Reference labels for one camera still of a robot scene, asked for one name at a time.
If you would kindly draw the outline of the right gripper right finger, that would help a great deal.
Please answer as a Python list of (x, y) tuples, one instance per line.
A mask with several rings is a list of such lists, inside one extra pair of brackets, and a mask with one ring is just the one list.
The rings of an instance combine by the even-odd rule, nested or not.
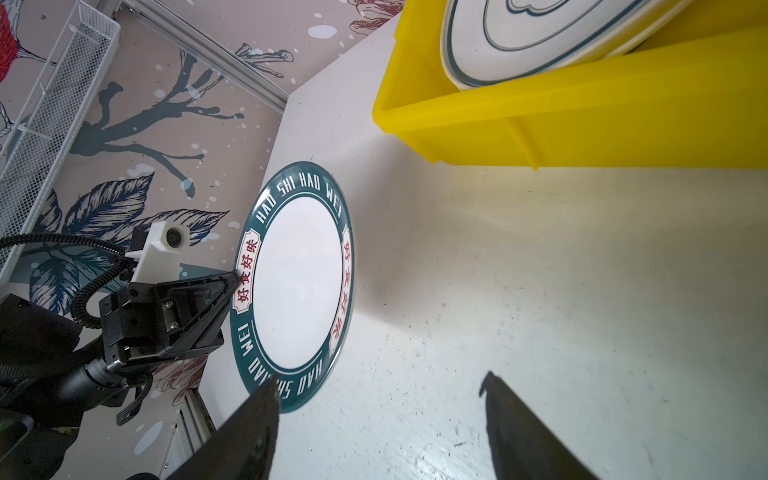
[(590, 471), (493, 372), (483, 379), (486, 431), (498, 479), (594, 479)]

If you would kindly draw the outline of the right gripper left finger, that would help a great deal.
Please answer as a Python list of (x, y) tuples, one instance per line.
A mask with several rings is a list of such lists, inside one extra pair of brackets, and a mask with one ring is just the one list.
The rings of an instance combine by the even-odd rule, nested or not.
[(257, 388), (172, 479), (267, 479), (279, 425), (277, 380)]

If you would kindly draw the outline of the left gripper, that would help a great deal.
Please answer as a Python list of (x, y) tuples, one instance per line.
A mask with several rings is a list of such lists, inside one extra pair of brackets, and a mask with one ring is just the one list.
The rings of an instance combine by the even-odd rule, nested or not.
[(158, 284), (129, 283), (99, 303), (109, 366), (161, 366), (205, 356), (241, 286), (236, 271)]

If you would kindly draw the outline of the green lettered rim plate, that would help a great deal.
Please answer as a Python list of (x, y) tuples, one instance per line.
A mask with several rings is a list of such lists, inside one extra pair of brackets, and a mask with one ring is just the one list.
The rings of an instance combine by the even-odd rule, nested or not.
[(327, 170), (295, 162), (266, 182), (235, 271), (230, 331), (240, 379), (250, 393), (276, 380), (281, 411), (297, 411), (330, 376), (354, 304), (352, 218)]

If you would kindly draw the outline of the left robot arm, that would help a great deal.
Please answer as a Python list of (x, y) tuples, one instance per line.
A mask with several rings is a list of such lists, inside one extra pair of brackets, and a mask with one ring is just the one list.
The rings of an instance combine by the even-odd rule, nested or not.
[(77, 440), (85, 412), (139, 413), (154, 374), (223, 345), (221, 325), (240, 287), (236, 272), (159, 284), (131, 282), (88, 300), (102, 275), (75, 296), (65, 319), (20, 297), (1, 301), (1, 476), (50, 479)]

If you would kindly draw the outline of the yellow plastic bin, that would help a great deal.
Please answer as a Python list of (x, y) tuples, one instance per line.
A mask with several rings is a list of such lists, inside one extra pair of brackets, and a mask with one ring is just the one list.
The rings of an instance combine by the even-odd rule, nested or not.
[(411, 1), (373, 107), (431, 162), (763, 169), (767, 5), (696, 1), (629, 54), (461, 90), (441, 59), (450, 5)]

